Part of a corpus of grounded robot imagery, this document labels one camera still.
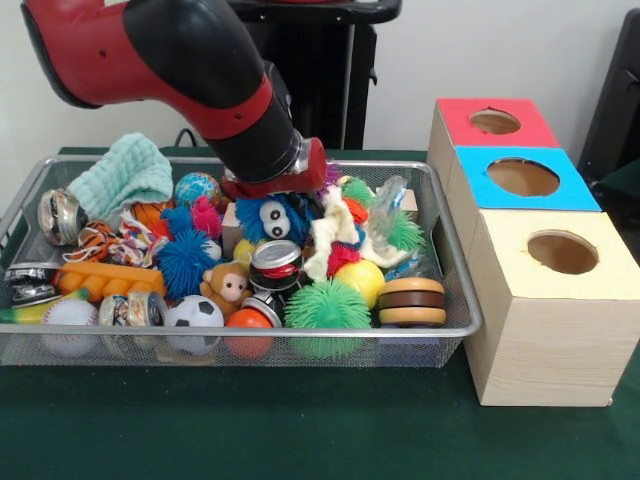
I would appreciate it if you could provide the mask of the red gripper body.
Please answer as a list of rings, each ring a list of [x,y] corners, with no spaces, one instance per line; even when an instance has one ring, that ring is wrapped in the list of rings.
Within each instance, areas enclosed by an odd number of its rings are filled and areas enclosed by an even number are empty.
[[[226,169],[220,181],[231,199],[256,199],[279,193],[308,194],[320,190],[327,178],[327,154],[317,137],[303,139],[294,162],[274,179],[249,184],[239,182]]]

